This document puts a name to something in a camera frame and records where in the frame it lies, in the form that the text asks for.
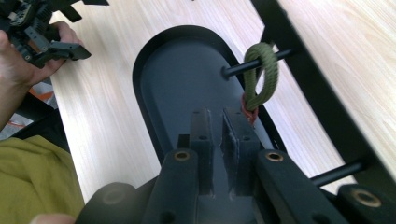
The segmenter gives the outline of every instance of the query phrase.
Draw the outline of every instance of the black bracket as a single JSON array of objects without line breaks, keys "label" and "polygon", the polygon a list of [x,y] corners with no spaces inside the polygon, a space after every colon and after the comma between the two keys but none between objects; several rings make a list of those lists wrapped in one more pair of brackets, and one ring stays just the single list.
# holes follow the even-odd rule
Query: black bracket
[{"label": "black bracket", "polygon": [[[42,68],[49,60],[86,59],[91,54],[80,44],[61,43],[58,32],[50,26],[52,12],[61,12],[72,22],[80,15],[71,7],[77,0],[8,0],[0,3],[0,29],[4,30],[22,58]],[[107,0],[83,1],[108,5]]]}]

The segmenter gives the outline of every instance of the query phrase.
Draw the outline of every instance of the wooden table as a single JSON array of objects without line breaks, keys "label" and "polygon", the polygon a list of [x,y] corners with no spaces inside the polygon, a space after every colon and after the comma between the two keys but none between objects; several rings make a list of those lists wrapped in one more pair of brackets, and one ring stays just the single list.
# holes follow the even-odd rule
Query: wooden table
[{"label": "wooden table", "polygon": [[[160,164],[137,105],[134,61],[168,28],[193,24],[220,35],[242,62],[263,24],[249,0],[109,0],[110,7],[74,4],[71,24],[88,60],[69,62],[52,77],[79,184],[87,202],[114,181],[139,187]],[[392,1],[279,0],[377,155],[396,176],[396,17]],[[64,20],[60,14],[54,20]],[[285,64],[266,103],[290,156],[308,175],[343,164]],[[346,178],[327,187],[336,191]]]}]

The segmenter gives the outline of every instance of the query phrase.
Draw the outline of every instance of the black metal bar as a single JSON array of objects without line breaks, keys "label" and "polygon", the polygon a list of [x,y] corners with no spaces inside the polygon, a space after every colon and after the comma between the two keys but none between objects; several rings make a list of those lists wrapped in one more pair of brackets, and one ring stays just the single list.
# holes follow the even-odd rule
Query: black metal bar
[{"label": "black metal bar", "polygon": [[354,175],[357,172],[363,171],[366,167],[361,161],[354,161],[349,164],[345,164],[333,170],[330,170],[321,175],[317,175],[311,178],[312,183],[317,187],[330,184],[336,180],[342,179],[349,175]]},{"label": "black metal bar", "polygon": [[273,42],[273,40],[272,40],[272,38],[271,38],[271,35],[270,35],[270,33],[265,29],[265,27],[264,27],[264,31],[262,32],[262,40],[261,40],[260,42],[262,42],[262,43],[267,43],[267,44],[270,44],[270,45],[274,45],[274,42]]},{"label": "black metal bar", "polygon": [[[286,57],[289,57],[293,53],[294,51],[292,49],[286,49],[286,50],[278,51],[277,53],[275,53],[275,55],[278,60],[282,60],[285,59]],[[256,59],[251,62],[241,63],[230,68],[224,68],[221,72],[224,78],[228,79],[229,77],[233,77],[238,74],[242,74],[248,70],[259,67],[262,67],[262,63],[260,62],[260,59]]]},{"label": "black metal bar", "polygon": [[280,223],[347,223],[288,154],[262,150],[256,171]]}]

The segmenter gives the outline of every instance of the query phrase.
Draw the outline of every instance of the black mechanical part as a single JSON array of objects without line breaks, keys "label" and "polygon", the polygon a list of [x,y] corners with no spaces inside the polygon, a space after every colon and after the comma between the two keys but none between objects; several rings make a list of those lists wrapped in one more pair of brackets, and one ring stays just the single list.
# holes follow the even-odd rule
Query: black mechanical part
[{"label": "black mechanical part", "polygon": [[260,149],[260,140],[245,115],[225,108],[221,151],[231,195],[251,196],[256,179],[254,162]]},{"label": "black mechanical part", "polygon": [[281,223],[348,223],[286,153],[262,150],[256,172]]},{"label": "black mechanical part", "polygon": [[148,201],[142,223],[196,222],[198,156],[188,148],[170,151]]}]

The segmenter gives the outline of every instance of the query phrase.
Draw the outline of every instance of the black metal rod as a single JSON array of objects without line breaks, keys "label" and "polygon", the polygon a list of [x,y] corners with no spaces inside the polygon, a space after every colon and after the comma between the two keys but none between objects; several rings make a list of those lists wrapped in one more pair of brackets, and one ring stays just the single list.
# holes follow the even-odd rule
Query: black metal rod
[{"label": "black metal rod", "polygon": [[[282,60],[282,59],[290,56],[292,53],[293,53],[292,49],[287,49],[287,50],[278,51],[277,53],[275,53],[275,55],[278,60]],[[226,79],[228,79],[229,77],[233,77],[238,74],[242,74],[248,70],[259,68],[261,66],[262,66],[262,64],[260,62],[260,59],[256,59],[251,62],[241,63],[236,66],[230,67],[230,68],[224,68],[221,72],[222,72],[222,75]]]},{"label": "black metal rod", "polygon": [[357,172],[365,170],[365,165],[361,161],[354,161],[349,164],[345,164],[333,170],[330,170],[321,175],[317,175],[311,178],[312,183],[317,187],[330,184],[336,180],[342,179],[349,175],[354,175]]}]

